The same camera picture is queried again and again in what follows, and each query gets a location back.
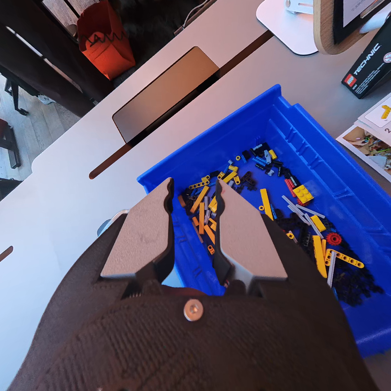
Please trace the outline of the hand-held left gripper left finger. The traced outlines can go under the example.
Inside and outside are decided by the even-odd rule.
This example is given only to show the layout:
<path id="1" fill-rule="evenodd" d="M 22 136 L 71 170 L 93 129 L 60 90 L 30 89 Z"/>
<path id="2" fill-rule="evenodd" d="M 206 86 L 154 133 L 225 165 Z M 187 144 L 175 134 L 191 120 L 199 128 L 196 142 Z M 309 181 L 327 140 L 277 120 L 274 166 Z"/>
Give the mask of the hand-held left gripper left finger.
<path id="1" fill-rule="evenodd" d="M 174 267 L 173 178 L 129 210 L 100 273 L 103 278 L 165 280 Z"/>

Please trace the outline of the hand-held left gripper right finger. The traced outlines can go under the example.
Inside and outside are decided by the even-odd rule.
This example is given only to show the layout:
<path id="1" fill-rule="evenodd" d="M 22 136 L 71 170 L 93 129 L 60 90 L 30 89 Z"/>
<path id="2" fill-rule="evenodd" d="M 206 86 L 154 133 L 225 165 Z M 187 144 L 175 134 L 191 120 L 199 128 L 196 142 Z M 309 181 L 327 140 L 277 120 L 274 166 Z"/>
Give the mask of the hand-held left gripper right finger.
<path id="1" fill-rule="evenodd" d="M 256 281 L 286 281 L 287 272 L 263 215 L 227 183 L 216 182 L 213 267 L 221 285 L 234 280 L 249 292 Z"/>

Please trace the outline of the pile of small lego pieces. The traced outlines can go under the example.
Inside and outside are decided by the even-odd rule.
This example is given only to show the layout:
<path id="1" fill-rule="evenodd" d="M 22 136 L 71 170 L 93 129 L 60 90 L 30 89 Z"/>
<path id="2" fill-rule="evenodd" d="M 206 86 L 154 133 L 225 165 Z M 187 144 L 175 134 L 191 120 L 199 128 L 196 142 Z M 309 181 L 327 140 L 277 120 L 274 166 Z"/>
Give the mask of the pile of small lego pieces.
<path id="1" fill-rule="evenodd" d="M 177 150 L 170 158 L 170 172 L 179 195 L 175 214 L 187 239 L 177 239 L 176 268 L 186 286 L 205 293 L 221 294 L 212 267 L 215 224 L 203 234 L 194 230 L 199 224 L 199 208 L 191 209 L 205 186 L 209 187 L 210 218 L 214 219 L 217 203 L 215 184 L 238 166 L 233 189 L 249 201 L 260 213 L 271 212 L 271 218 L 306 252 L 328 278 L 330 261 L 335 254 L 331 287 L 344 308 L 390 307 L 390 222 L 382 211 L 367 211 L 359 198 L 344 188 L 336 171 L 324 165 L 323 159 L 306 143 L 305 152 L 313 160 L 308 163 L 296 149 L 283 139 L 272 141 L 270 154 L 277 158 L 266 163 L 265 157 L 254 156 L 255 148 L 247 148 L 233 163 L 230 143 L 204 143 L 197 139 Z M 305 185 L 314 199 L 304 206 L 298 202 L 293 188 Z"/>

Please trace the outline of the blue plastic bin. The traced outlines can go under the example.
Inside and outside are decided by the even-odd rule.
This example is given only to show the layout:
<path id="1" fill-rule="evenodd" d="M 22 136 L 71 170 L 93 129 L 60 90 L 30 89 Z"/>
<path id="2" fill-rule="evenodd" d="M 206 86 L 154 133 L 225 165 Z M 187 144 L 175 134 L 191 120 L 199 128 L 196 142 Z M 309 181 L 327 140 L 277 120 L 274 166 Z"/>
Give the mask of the blue plastic bin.
<path id="1" fill-rule="evenodd" d="M 227 177 L 228 164 L 242 153 L 240 184 L 233 190 L 257 209 L 266 189 L 272 217 L 293 231 L 315 264 L 312 225 L 307 226 L 283 197 L 295 203 L 286 185 L 303 185 L 314 197 L 307 208 L 321 218 L 330 239 L 326 249 L 360 262 L 337 258 L 333 289 L 361 355 L 366 358 L 390 349 L 390 197 L 331 138 L 299 104 L 290 105 L 275 85 L 142 173 L 137 181 L 150 193 L 164 179 L 174 179 L 173 223 L 175 271 L 186 287 L 222 296 L 225 288 L 212 266 L 207 233 L 202 244 L 192 224 L 194 201 L 204 185 L 190 190 L 201 177 L 211 176 L 207 196 L 212 201 L 218 174 Z"/>

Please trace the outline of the yellow studded lego brick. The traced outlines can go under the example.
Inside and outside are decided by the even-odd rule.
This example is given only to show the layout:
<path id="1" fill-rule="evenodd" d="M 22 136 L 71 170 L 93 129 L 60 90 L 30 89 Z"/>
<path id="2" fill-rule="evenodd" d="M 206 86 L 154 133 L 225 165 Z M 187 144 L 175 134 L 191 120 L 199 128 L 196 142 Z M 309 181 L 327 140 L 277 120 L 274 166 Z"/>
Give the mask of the yellow studded lego brick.
<path id="1" fill-rule="evenodd" d="M 313 195 L 309 192 L 305 185 L 296 186 L 292 190 L 297 197 L 298 202 L 303 206 L 314 199 Z"/>

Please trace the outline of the lego instruction booklet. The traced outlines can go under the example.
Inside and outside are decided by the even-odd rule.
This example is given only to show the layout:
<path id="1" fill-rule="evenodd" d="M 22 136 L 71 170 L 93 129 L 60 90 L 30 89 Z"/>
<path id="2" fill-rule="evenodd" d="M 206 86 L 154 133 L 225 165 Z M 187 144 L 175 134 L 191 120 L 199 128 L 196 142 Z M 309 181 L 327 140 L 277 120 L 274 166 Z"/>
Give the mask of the lego instruction booklet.
<path id="1" fill-rule="evenodd" d="M 391 122 L 378 128 L 364 117 L 378 105 L 391 106 L 391 94 L 379 100 L 359 116 L 354 124 L 336 140 L 376 170 L 388 182 L 391 181 Z"/>

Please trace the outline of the black lego set box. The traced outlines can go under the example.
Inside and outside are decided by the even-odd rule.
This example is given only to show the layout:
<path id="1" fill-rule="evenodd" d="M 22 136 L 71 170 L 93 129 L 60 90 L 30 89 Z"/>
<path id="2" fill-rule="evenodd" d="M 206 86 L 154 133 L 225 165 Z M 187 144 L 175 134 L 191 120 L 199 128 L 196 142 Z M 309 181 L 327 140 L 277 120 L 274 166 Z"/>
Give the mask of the black lego set box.
<path id="1" fill-rule="evenodd" d="M 391 22 L 388 18 L 341 83 L 358 99 L 363 99 L 379 84 L 390 79 L 390 71 Z"/>

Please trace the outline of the small grey round device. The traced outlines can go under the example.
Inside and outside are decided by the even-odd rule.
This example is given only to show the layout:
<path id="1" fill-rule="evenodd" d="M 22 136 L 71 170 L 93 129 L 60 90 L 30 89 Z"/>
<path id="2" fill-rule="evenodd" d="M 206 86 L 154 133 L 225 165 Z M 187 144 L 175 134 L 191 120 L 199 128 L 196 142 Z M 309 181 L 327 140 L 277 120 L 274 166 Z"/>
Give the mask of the small grey round device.
<path id="1" fill-rule="evenodd" d="M 103 222 L 97 230 L 97 237 L 100 237 L 105 230 L 107 230 L 120 216 L 128 214 L 130 209 L 124 209 L 116 213 L 111 219 Z"/>

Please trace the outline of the red bench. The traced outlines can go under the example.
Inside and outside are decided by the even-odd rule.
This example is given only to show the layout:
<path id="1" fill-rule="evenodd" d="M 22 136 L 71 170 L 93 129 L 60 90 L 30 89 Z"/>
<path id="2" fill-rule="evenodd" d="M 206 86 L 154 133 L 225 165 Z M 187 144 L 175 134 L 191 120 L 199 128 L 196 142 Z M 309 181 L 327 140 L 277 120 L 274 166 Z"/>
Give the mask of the red bench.
<path id="1" fill-rule="evenodd" d="M 0 147 L 8 150 L 11 168 L 19 168 L 21 159 L 15 133 L 12 127 L 3 119 L 0 119 Z"/>

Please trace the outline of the black office chair base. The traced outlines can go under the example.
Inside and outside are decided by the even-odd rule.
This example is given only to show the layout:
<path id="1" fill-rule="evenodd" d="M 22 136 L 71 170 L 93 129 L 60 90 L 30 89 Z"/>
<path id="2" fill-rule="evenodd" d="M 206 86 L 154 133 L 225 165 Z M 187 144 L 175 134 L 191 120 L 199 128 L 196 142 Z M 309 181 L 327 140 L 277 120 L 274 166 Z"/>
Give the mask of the black office chair base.
<path id="1" fill-rule="evenodd" d="M 19 108 L 19 85 L 8 77 L 6 79 L 4 91 L 12 97 L 14 109 L 21 115 L 28 116 L 28 111 Z"/>

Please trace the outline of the white instruction card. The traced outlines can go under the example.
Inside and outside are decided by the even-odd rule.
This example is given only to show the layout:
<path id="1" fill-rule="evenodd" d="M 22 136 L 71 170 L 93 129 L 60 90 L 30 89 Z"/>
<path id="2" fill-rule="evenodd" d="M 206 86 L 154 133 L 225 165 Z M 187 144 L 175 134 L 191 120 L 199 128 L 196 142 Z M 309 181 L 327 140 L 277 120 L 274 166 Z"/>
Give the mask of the white instruction card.
<path id="1" fill-rule="evenodd" d="M 391 121 L 391 107 L 387 104 L 378 105 L 364 118 L 378 128 L 383 128 Z"/>

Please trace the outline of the dark brown furniture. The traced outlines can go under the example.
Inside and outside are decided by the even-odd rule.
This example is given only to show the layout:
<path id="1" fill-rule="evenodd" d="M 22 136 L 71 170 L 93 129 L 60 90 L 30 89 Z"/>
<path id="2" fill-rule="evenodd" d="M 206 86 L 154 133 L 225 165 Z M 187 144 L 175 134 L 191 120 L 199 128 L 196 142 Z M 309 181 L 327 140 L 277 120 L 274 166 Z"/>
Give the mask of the dark brown furniture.
<path id="1" fill-rule="evenodd" d="M 1 67 L 83 117 L 113 90 L 40 1 L 0 1 Z"/>

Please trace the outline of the white monitor stand base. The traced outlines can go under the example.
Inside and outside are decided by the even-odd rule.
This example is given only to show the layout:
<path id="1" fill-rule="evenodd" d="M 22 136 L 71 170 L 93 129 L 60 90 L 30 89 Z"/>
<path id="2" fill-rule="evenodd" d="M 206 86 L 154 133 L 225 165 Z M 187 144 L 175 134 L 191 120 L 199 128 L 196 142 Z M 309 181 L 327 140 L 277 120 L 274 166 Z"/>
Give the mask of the white monitor stand base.
<path id="1" fill-rule="evenodd" d="M 293 53 L 307 56 L 318 52 L 313 13 L 312 0 L 265 0 L 256 17 Z"/>

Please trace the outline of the wood-framed monitor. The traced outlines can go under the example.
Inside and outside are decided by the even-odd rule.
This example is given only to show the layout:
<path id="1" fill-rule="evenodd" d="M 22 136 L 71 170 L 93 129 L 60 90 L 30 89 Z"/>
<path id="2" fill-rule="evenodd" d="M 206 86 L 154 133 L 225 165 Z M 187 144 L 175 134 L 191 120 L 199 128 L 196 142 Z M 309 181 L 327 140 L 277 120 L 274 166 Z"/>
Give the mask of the wood-framed monitor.
<path id="1" fill-rule="evenodd" d="M 391 2 L 368 18 L 343 27 L 342 0 L 314 0 L 314 41 L 320 53 L 336 55 L 346 51 L 370 31 L 378 30 L 390 18 Z"/>

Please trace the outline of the white printed paper sheet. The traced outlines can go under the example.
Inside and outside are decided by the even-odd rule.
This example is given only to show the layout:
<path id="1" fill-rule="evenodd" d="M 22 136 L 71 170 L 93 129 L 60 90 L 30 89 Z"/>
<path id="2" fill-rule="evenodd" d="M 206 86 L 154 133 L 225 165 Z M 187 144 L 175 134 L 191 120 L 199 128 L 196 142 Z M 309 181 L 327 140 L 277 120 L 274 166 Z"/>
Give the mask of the white printed paper sheet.
<path id="1" fill-rule="evenodd" d="M 373 16 L 389 3 L 390 0 L 343 0 L 343 27 Z"/>

